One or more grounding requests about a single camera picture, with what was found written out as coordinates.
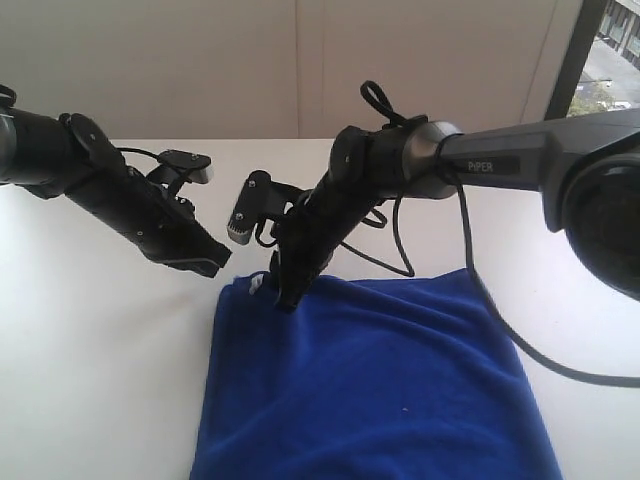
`blue towel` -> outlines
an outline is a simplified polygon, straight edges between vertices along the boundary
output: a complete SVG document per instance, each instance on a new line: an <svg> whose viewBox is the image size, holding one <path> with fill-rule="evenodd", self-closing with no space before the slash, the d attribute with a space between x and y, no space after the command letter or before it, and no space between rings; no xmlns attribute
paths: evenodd
<svg viewBox="0 0 640 480"><path fill-rule="evenodd" d="M192 480L561 478L466 270L220 295Z"/></svg>

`table surface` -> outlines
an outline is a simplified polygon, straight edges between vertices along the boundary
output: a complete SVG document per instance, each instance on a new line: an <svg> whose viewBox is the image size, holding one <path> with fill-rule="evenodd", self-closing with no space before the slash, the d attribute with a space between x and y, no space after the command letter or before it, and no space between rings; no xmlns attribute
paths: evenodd
<svg viewBox="0 0 640 480"><path fill-rule="evenodd" d="M189 185L202 225L235 252L215 279L146 261L69 200L0 189L0 477L186 478L193 459L218 294L268 267L270 252L232 244L228 216L247 175L312 187L329 140L127 141L210 155L214 179ZM144 157L128 156L147 171ZM503 316L574 368L640 375L640 303L578 262L545 229L539 195L468 188L477 267ZM406 200L400 230L420 276L464 264L456 198ZM350 243L399 263L390 230ZM326 273L393 277L336 252ZM640 392L584 385L521 355L561 469L570 479L631 479L640 456Z"/></svg>

